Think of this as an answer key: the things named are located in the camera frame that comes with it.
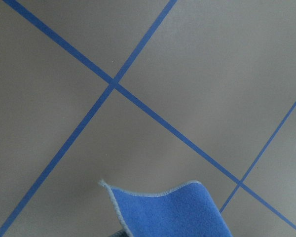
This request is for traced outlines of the blue towel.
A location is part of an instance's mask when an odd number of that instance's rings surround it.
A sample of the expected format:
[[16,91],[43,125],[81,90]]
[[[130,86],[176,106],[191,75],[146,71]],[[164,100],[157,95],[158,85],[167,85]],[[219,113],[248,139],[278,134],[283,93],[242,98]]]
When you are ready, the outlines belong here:
[[230,237],[208,190],[188,181],[161,193],[137,193],[101,180],[122,230],[115,237]]

